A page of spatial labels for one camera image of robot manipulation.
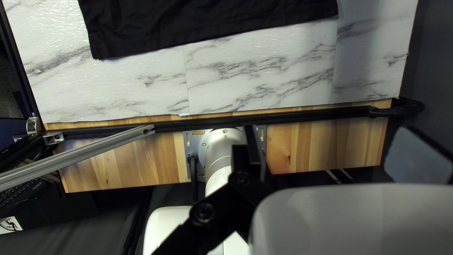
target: black fabric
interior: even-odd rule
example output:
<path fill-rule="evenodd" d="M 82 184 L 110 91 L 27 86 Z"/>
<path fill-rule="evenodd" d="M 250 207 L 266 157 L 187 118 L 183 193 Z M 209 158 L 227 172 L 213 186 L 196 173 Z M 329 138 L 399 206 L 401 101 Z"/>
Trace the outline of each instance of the black fabric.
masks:
<path fill-rule="evenodd" d="M 336 0 L 78 0 L 94 59 L 334 16 Z"/>
<path fill-rule="evenodd" d="M 119 255 L 136 206 L 80 221 L 0 235 L 5 255 Z"/>

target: wooden panel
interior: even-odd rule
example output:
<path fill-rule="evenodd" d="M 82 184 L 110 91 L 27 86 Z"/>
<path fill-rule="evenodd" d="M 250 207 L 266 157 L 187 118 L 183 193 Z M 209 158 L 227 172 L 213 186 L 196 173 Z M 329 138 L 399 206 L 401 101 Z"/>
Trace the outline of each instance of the wooden panel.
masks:
<path fill-rule="evenodd" d="M 76 128 L 173 119 L 210 118 L 345 106 L 390 107 L 391 99 L 180 117 L 139 117 L 94 123 L 53 123 L 48 128 Z M 274 174 L 379 165 L 387 118 L 352 118 L 269 125 L 267 162 Z M 57 152 L 94 139 L 71 140 Z M 190 181 L 181 132 L 148 136 L 60 170 L 66 192 L 113 189 Z"/>
<path fill-rule="evenodd" d="M 57 153 L 96 139 L 70 140 Z M 66 192 L 190 181 L 181 132 L 153 134 L 60 170 Z"/>
<path fill-rule="evenodd" d="M 350 104 L 328 104 L 318 107 L 336 108 L 350 106 Z M 72 122 L 72 123 L 44 123 L 45 130 L 58 130 L 68 128 L 86 128 L 86 127 L 104 127 L 113 125 L 124 125 L 124 124 L 135 124 L 135 123 L 150 123 L 150 122 L 161 122 L 170 120 L 185 120 L 185 119 L 197 119 L 197 118 L 215 118 L 215 117 L 226 117 L 226 116 L 238 116 L 248 114 L 260 114 L 260 113 L 282 113 L 290 111 L 302 111 L 310 110 L 312 106 L 304 107 L 291 107 L 291 108 L 275 108 L 275 109 L 264 109 L 264 110 L 253 110 L 253 111 L 241 111 L 241 112 L 229 112 L 229 113 L 210 113 L 210 114 L 199 114 L 190 116 L 179 116 L 179 115 L 158 115 L 158 116 L 147 116 L 147 117 L 135 117 L 126 119 L 106 120 L 106 121 L 87 121 L 87 122 Z"/>
<path fill-rule="evenodd" d="M 387 108 L 390 103 L 377 100 L 346 106 Z M 386 128 L 387 118 L 269 125 L 267 162 L 273 174 L 377 166 L 381 163 Z"/>

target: bolt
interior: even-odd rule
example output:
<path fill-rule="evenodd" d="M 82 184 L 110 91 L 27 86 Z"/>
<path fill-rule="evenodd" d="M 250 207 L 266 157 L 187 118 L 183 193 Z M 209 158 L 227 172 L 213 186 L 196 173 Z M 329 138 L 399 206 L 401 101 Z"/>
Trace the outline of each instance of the bolt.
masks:
<path fill-rule="evenodd" d="M 236 172 L 234 175 L 234 182 L 240 185 L 247 185 L 250 183 L 250 176 L 247 172 Z"/>
<path fill-rule="evenodd" d="M 199 204 L 194 212 L 194 220 L 199 223 L 208 223 L 214 218 L 214 207 L 208 203 Z"/>

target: metal frame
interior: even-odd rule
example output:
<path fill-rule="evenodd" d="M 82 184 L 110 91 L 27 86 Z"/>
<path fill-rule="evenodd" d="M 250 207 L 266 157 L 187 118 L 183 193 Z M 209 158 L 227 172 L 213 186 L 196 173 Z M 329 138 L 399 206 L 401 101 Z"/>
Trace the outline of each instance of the metal frame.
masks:
<path fill-rule="evenodd" d="M 289 113 L 269 113 L 269 114 L 256 114 L 256 115 L 242 115 L 233 117 L 220 117 L 220 118 L 206 118 L 206 119 L 193 119 L 183 121 L 170 121 L 165 123 L 154 123 L 146 126 L 136 127 L 135 125 L 125 125 L 120 127 L 109 127 L 109 134 L 116 133 L 124 130 L 121 133 L 113 134 L 109 137 L 93 142 L 86 146 L 75 148 L 52 157 L 28 164 L 24 167 L 19 167 L 8 172 L 0 174 L 0 191 L 33 178 L 42 176 L 49 172 L 61 169 L 63 167 L 72 165 L 82 160 L 88 159 L 92 156 L 109 151 L 113 148 L 127 144 L 129 142 L 140 139 L 152 133 L 162 132 L 178 132 L 185 130 L 197 130 L 208 128 L 234 128 L 244 124 L 266 125 L 266 124 L 281 124 L 281 123 L 294 123 L 327 119 L 341 119 L 341 118 L 357 118 L 357 117 L 371 117 L 375 118 L 379 114 L 384 114 L 386 117 L 400 117 L 409 114 L 416 114 L 424 109 L 424 105 L 420 102 L 410 100 L 407 98 L 399 99 L 399 104 L 396 108 L 378 109 L 371 106 L 360 107 L 344 107 L 334 109 L 321 109 L 311 111 L 298 111 Z M 82 129 L 86 135 L 90 135 L 92 131 L 95 135 L 105 135 L 103 129 L 91 128 Z M 258 155 L 250 154 L 254 162 L 258 164 L 260 158 L 263 157 L 260 153 Z"/>
<path fill-rule="evenodd" d="M 136 127 L 85 146 L 74 148 L 4 172 L 0 174 L 0 191 L 154 134 L 153 128 L 153 125 Z"/>
<path fill-rule="evenodd" d="M 30 86 L 22 59 L 20 58 L 19 50 L 11 30 L 10 22 L 6 15 L 3 2 L 0 1 L 0 37 L 4 42 L 6 53 L 10 60 L 11 68 L 20 88 L 20 93 L 24 100 L 25 111 L 27 116 L 24 118 L 40 117 L 38 106 Z"/>
<path fill-rule="evenodd" d="M 367 105 L 319 110 L 293 111 L 285 113 L 263 113 L 217 118 L 197 118 L 166 122 L 149 122 L 105 127 L 55 129 L 47 130 L 47 132 L 63 132 L 66 140 L 73 140 L 73 139 L 107 137 L 113 134 L 129 130 L 137 126 L 150 124 L 154 125 L 154 130 L 156 131 L 156 133 L 165 133 L 165 132 L 180 132 L 187 130 L 234 128 L 240 127 L 244 124 L 270 125 L 342 118 L 402 117 L 417 114 L 424 110 L 423 103 L 404 97 L 394 98 L 393 105 L 394 107 L 382 109 Z"/>

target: white marble surface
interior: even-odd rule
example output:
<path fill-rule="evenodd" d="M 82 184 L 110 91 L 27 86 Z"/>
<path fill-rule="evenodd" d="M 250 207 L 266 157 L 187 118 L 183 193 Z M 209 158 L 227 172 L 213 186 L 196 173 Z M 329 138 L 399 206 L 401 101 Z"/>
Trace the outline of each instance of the white marble surface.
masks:
<path fill-rule="evenodd" d="M 337 19 L 183 46 L 190 113 L 327 104 Z"/>
<path fill-rule="evenodd" d="M 44 123 L 395 97 L 417 3 L 339 0 L 339 20 L 99 61 L 77 0 L 3 2 Z"/>
<path fill-rule="evenodd" d="M 417 0 L 338 0 L 331 103 L 397 97 Z"/>
<path fill-rule="evenodd" d="M 182 47 L 94 60 L 77 0 L 4 0 L 44 123 L 188 113 Z"/>

